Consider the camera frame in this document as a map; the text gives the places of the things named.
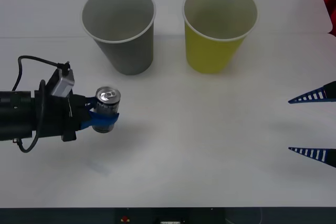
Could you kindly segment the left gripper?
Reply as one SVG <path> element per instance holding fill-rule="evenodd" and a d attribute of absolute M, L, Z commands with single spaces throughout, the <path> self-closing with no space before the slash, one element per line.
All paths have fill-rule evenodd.
<path fill-rule="evenodd" d="M 44 115 L 40 116 L 41 95 L 36 92 L 35 109 L 37 129 L 39 121 L 42 121 L 38 132 L 40 138 L 60 136 L 62 141 L 70 142 L 77 139 L 76 132 L 90 126 L 108 129 L 119 118 L 119 113 L 112 115 L 98 114 L 91 110 L 96 107 L 96 97 L 85 97 L 71 93 L 66 98 L 45 96 Z"/>

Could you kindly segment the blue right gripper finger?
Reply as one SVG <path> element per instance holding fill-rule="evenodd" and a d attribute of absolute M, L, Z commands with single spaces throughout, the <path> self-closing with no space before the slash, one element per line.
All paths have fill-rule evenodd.
<path fill-rule="evenodd" d="M 336 168 L 336 149 L 334 148 L 288 147 L 288 149 L 302 156 Z"/>
<path fill-rule="evenodd" d="M 335 102 L 336 81 L 325 84 L 324 86 L 304 93 L 288 101 L 289 104 L 297 103 L 317 103 L 317 102 Z"/>

